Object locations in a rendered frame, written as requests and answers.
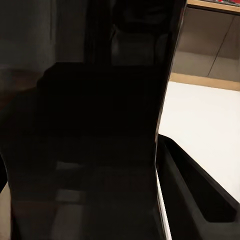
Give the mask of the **bottle of coffee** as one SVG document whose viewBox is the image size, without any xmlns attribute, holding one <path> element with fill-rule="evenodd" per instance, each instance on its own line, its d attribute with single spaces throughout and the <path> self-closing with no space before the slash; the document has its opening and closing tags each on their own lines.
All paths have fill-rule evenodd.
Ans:
<svg viewBox="0 0 240 240">
<path fill-rule="evenodd" d="M 169 240 L 161 117 L 188 0 L 0 0 L 9 240 Z"/>
</svg>

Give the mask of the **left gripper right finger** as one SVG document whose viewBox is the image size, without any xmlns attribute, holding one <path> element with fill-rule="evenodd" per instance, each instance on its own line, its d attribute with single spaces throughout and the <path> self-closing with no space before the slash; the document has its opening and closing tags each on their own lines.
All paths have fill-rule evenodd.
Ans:
<svg viewBox="0 0 240 240">
<path fill-rule="evenodd" d="M 156 169 L 172 240 L 240 240 L 240 203 L 160 133 Z"/>
</svg>

